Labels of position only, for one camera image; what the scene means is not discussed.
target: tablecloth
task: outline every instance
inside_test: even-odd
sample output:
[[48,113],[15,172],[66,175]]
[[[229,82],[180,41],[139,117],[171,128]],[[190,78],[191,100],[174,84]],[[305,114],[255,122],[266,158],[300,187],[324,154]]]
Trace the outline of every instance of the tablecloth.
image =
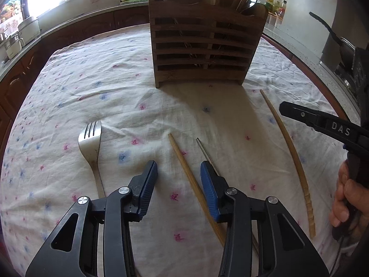
[[[230,186],[258,199],[278,197],[308,235],[296,168],[261,88],[275,108],[289,101],[335,114],[314,84],[264,39],[242,86],[204,82],[155,88],[147,24],[56,51],[14,121],[1,171],[1,223],[15,269],[25,274],[78,197],[97,198],[77,138],[88,122],[99,119],[99,167],[107,195],[141,174],[148,160],[158,164],[147,215],[131,223],[142,277],[216,276],[223,252],[170,146],[170,132],[199,184],[204,157],[196,137]],[[282,120],[309,183],[317,231],[312,243],[330,267],[338,245],[328,213],[346,152],[336,140]]]

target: cabinet door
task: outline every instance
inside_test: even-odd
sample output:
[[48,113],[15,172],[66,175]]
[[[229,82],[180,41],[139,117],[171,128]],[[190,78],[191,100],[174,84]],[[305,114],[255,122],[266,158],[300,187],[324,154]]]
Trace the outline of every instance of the cabinet door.
[[23,80],[27,90],[32,87],[50,55],[45,51],[42,42],[39,42],[21,58],[24,67]]
[[149,8],[137,6],[114,11],[116,29],[128,26],[147,24],[149,22]]
[[74,24],[64,27],[42,40],[47,54],[52,55],[56,50],[67,47],[73,43],[79,42],[77,33],[74,30]]
[[8,143],[8,138],[10,130],[12,129],[12,121],[10,117],[6,114],[4,109],[0,106],[0,165],[2,167],[3,156]]
[[73,24],[79,40],[115,30],[113,12],[103,13]]
[[0,82],[0,105],[11,119],[15,119],[28,94],[24,71],[18,61]]

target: blue gripper pad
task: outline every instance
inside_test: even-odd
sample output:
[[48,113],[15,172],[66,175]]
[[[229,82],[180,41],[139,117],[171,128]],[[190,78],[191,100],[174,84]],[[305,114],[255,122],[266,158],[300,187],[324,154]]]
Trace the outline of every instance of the blue gripper pad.
[[206,203],[209,208],[209,212],[213,217],[214,221],[219,223],[220,212],[218,209],[218,196],[215,192],[213,182],[210,177],[210,173],[205,165],[205,161],[201,163],[200,166],[200,176],[202,187],[204,188],[204,195],[206,198]]
[[158,178],[158,165],[151,160],[147,163],[142,176],[146,177],[141,193],[139,195],[138,216],[140,220],[147,213],[156,179]]

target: fork handle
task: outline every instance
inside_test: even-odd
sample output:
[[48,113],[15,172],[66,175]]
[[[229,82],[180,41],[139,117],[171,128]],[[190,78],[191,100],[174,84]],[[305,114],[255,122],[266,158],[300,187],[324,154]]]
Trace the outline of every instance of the fork handle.
[[105,196],[104,186],[103,186],[103,183],[101,181],[100,171],[98,169],[97,162],[95,162],[95,161],[91,162],[90,166],[91,166],[93,175],[95,177],[98,197],[99,198],[104,198],[106,196]]

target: black cable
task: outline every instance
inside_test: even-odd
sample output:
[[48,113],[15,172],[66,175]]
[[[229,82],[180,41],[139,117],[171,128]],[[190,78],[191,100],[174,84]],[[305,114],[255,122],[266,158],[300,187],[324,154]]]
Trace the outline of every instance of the black cable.
[[338,257],[339,257],[339,254],[341,252],[341,248],[342,248],[342,244],[344,242],[344,237],[342,236],[341,237],[341,242],[339,243],[339,247],[338,247],[338,251],[337,251],[337,255],[336,255],[336,259],[334,260],[334,263],[333,263],[333,266],[331,268],[331,271],[329,272],[329,276],[332,276],[332,273],[334,271],[334,268],[336,267],[336,264],[337,264],[337,260],[338,260]]

